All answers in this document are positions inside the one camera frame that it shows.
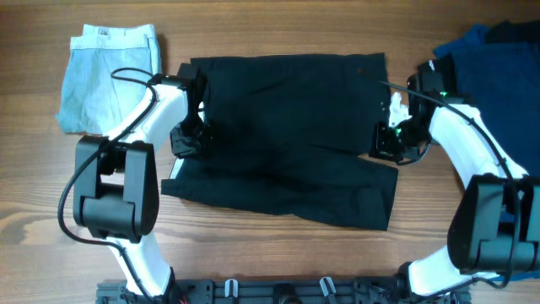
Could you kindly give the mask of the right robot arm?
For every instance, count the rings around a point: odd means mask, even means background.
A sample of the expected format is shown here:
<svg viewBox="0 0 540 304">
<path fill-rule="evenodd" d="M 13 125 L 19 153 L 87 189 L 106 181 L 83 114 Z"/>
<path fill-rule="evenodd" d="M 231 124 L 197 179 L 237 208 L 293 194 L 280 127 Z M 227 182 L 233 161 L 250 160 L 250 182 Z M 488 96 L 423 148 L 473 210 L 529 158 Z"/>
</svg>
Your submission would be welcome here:
<svg viewBox="0 0 540 304">
<path fill-rule="evenodd" d="M 402 104 L 375 127 L 370 156 L 399 166 L 422 160 L 438 144 L 465 188 L 446 244 L 372 282 L 393 303 L 456 300 L 469 285 L 495 289 L 539 276 L 539 180 L 507 155 L 466 95 L 447 90 L 436 72 L 416 73 Z"/>
</svg>

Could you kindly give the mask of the black shorts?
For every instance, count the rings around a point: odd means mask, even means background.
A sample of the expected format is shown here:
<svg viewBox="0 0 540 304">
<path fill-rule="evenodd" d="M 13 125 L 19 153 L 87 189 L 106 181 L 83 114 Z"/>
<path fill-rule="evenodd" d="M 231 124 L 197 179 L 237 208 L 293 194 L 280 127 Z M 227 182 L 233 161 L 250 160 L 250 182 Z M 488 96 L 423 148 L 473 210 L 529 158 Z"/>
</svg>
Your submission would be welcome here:
<svg viewBox="0 0 540 304">
<path fill-rule="evenodd" d="M 365 159 L 390 93 L 381 53 L 196 57 L 206 78 L 203 155 L 164 195 L 384 231 L 398 171 Z"/>
</svg>

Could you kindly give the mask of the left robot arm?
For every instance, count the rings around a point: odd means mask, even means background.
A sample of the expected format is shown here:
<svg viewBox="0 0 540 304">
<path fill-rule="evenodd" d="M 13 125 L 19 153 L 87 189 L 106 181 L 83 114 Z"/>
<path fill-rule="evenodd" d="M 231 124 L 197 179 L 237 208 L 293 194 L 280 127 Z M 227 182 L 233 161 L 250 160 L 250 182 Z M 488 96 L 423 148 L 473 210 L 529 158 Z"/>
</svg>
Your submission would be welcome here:
<svg viewBox="0 0 540 304">
<path fill-rule="evenodd" d="M 117 301 L 184 301 L 153 233 L 159 213 L 155 154 L 166 139 L 179 160 L 208 154 L 213 132 L 203 118 L 206 85 L 206 76 L 188 63 L 175 75 L 153 74 L 127 119 L 105 136 L 83 136 L 76 146 L 75 172 L 62 192 L 58 222 L 67 236 L 84 241 L 64 221 L 71 193 L 73 218 L 91 235 L 86 242 L 110 248 L 127 277 Z"/>
</svg>

